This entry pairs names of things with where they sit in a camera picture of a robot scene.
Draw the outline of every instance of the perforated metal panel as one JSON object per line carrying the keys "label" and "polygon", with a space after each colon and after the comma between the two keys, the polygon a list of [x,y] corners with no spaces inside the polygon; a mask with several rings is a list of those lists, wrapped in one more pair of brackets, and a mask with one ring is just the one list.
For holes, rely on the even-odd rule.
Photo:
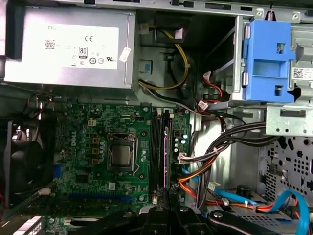
{"label": "perforated metal panel", "polygon": [[[215,193],[207,195],[209,200],[220,199],[221,197]],[[266,203],[266,200],[256,193],[252,193],[251,199],[259,203]],[[231,213],[240,218],[248,220],[252,223],[258,224],[260,226],[266,227],[272,231],[280,233],[282,235],[293,235],[295,234],[297,228],[297,221],[292,220],[287,215],[282,212],[264,214],[257,213],[255,210],[241,208],[241,207],[231,207]],[[213,205],[208,207],[209,212],[214,210],[223,210],[218,205]]]}
{"label": "perforated metal panel", "polygon": [[259,192],[273,201],[285,189],[301,193],[313,204],[313,142],[304,137],[281,137],[260,151],[259,173],[265,175],[265,188]]}

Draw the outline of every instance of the screw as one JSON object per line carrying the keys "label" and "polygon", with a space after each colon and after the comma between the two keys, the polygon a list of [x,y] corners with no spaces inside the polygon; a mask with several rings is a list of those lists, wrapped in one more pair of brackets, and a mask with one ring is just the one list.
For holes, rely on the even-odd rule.
{"label": "screw", "polygon": [[164,210],[163,207],[156,208],[156,212],[162,212],[163,210]]}
{"label": "screw", "polygon": [[129,218],[131,216],[132,216],[132,213],[130,213],[130,212],[123,214],[123,218]]}
{"label": "screw", "polygon": [[298,19],[299,18],[299,15],[298,14],[294,14],[293,16],[292,16],[292,19],[293,20],[296,20],[296,19]]}
{"label": "screw", "polygon": [[223,215],[221,213],[219,213],[219,212],[214,213],[213,216],[215,218],[222,218],[223,217]]}
{"label": "screw", "polygon": [[180,211],[181,211],[181,212],[187,212],[187,211],[188,211],[188,208],[187,208],[187,207],[181,207],[181,208],[180,208]]}
{"label": "screw", "polygon": [[259,11],[256,12],[256,15],[257,15],[257,16],[262,16],[262,15],[263,15],[263,12],[259,10]]}

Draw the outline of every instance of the power supply label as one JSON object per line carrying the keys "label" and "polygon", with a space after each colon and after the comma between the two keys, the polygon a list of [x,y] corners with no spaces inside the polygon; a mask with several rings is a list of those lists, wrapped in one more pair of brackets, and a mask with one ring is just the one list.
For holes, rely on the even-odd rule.
{"label": "power supply label", "polygon": [[117,69],[116,27],[45,25],[43,59],[61,67]]}

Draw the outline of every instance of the barcode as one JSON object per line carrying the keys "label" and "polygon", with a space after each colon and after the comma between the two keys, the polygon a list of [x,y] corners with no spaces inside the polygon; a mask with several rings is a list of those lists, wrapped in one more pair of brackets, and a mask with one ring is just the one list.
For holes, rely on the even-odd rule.
{"label": "barcode", "polygon": [[55,49],[54,40],[45,40],[45,49]]}
{"label": "barcode", "polygon": [[293,77],[294,78],[303,78],[304,77],[303,69],[294,69],[293,70]]}

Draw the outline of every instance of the yellow wire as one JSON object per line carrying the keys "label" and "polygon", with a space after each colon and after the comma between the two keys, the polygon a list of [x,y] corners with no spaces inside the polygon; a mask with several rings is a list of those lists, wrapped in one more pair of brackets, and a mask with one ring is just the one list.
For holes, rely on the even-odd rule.
{"label": "yellow wire", "polygon": [[[165,31],[163,30],[162,31],[167,37],[169,37],[170,39],[173,39],[174,37],[168,32],[168,31]],[[170,90],[170,89],[174,89],[178,86],[180,86],[181,84],[183,84],[186,79],[187,79],[187,76],[188,76],[188,70],[189,70],[189,64],[188,64],[188,59],[187,59],[187,56],[185,54],[185,52],[183,51],[183,49],[181,48],[181,46],[179,44],[175,44],[177,50],[179,51],[179,53],[181,54],[182,56],[182,59],[184,60],[184,64],[185,64],[185,71],[184,71],[184,75],[182,76],[182,79],[175,85],[173,86],[170,86],[170,87],[155,87],[155,86],[152,86],[152,85],[147,85],[141,81],[139,81],[139,83],[145,87],[145,88],[149,88],[151,90]]]}

